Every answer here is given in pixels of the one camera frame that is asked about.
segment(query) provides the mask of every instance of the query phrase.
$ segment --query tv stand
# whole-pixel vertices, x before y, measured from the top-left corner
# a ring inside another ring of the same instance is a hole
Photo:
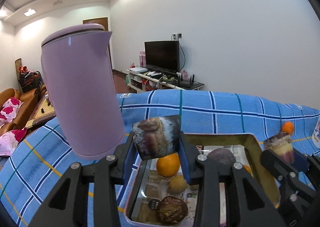
[[[144,75],[143,73],[136,73],[130,70],[126,70],[129,74],[129,84],[130,88],[133,88],[137,93],[158,90],[158,89],[178,89],[178,90],[201,90],[204,87],[203,83],[194,82],[193,87],[183,88],[178,87],[178,83],[165,82],[159,77],[158,79],[152,78],[150,76]]]

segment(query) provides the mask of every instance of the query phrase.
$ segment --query pink floral cushion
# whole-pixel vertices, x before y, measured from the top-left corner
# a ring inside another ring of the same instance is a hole
[[[27,134],[27,128],[12,130],[0,136],[0,156],[10,156]]]
[[[2,128],[2,126],[6,123],[8,123],[7,118],[4,115],[0,114],[0,128]]]
[[[7,119],[7,123],[10,123],[16,118],[18,111],[19,108],[17,107],[6,107],[0,111],[0,115],[5,116]]]
[[[14,98],[14,97],[11,97],[4,103],[3,107],[4,108],[6,108],[6,107],[20,108],[22,104],[23,104],[23,102],[21,102],[20,100]]]

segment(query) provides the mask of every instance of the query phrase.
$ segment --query ceiling light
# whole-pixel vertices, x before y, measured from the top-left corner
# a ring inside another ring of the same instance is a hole
[[[24,15],[25,15],[25,16],[30,16],[30,15],[33,15],[33,14],[35,14],[35,13],[36,13],[36,11],[35,11],[34,9],[29,9],[28,12],[25,12],[25,13],[24,13]]]
[[[5,12],[5,10],[0,10],[0,17],[6,17],[7,13]]]

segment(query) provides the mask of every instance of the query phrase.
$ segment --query screw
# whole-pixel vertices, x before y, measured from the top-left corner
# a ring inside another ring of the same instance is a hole
[[[116,156],[115,156],[114,154],[109,154],[109,155],[106,156],[106,159],[107,159],[108,161],[113,161],[113,160],[116,159]]]
[[[295,202],[298,199],[298,196],[296,194],[290,195],[290,201]]]
[[[206,161],[207,160],[207,156],[205,154],[200,154],[200,155],[198,155],[197,158],[199,161]]]
[[[72,163],[71,164],[71,169],[78,169],[80,167],[80,164],[78,162]]]
[[[233,167],[234,167],[235,169],[238,169],[238,170],[240,170],[241,168],[243,168],[242,164],[239,163],[239,162],[235,162],[235,163],[233,164]]]

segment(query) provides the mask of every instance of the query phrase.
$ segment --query black tv screen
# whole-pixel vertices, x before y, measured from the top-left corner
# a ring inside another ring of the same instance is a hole
[[[145,42],[147,68],[180,71],[179,42]]]

